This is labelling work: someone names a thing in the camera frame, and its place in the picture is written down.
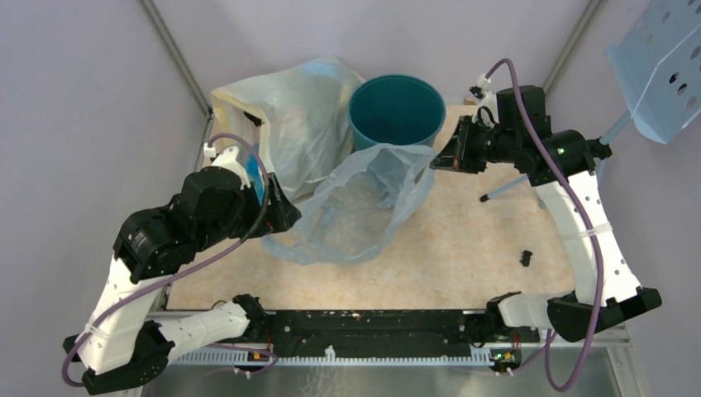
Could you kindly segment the thin blue plastic trash bag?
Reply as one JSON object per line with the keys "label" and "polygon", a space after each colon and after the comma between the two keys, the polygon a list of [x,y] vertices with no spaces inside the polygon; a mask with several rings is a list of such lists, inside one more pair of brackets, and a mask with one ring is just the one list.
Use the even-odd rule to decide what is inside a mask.
{"label": "thin blue plastic trash bag", "polygon": [[288,232],[263,238],[265,252],[299,265],[373,260],[426,200],[435,157],[424,145],[353,153],[298,204],[302,217]]}

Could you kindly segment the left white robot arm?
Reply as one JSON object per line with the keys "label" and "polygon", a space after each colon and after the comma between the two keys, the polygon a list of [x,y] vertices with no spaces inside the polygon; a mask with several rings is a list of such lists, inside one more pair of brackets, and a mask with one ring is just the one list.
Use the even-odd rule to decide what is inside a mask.
{"label": "left white robot arm", "polygon": [[142,387],[177,358],[214,342],[265,335],[265,312],[250,294],[179,320],[147,317],[166,285],[200,269],[199,252],[285,232],[300,219],[275,174],[263,178],[262,194],[243,179],[207,166],[188,175],[169,203],[122,224],[98,304],[84,330],[63,343],[68,362],[84,365],[79,383],[90,395]]}

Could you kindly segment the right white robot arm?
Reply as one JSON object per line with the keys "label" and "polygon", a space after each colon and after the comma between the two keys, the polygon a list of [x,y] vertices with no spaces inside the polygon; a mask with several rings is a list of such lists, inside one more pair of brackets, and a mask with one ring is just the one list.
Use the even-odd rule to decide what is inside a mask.
{"label": "right white robot arm", "polygon": [[471,116],[459,119],[434,170],[478,174],[488,164],[512,165],[526,176],[550,212],[575,278],[568,294],[514,292],[491,299],[486,333],[508,340],[520,327],[550,328],[568,342],[583,340],[661,306],[660,293],[641,285],[621,252],[600,201],[595,162],[607,145],[575,130],[554,132],[542,88],[492,93],[473,87]]}

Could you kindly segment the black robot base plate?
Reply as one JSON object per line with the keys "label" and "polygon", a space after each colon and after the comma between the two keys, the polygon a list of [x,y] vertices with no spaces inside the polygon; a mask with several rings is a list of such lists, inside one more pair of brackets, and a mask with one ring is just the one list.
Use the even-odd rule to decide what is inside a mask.
{"label": "black robot base plate", "polygon": [[462,309],[279,310],[253,322],[235,343],[260,343],[280,357],[438,358],[469,356],[488,343],[539,342],[491,314]]}

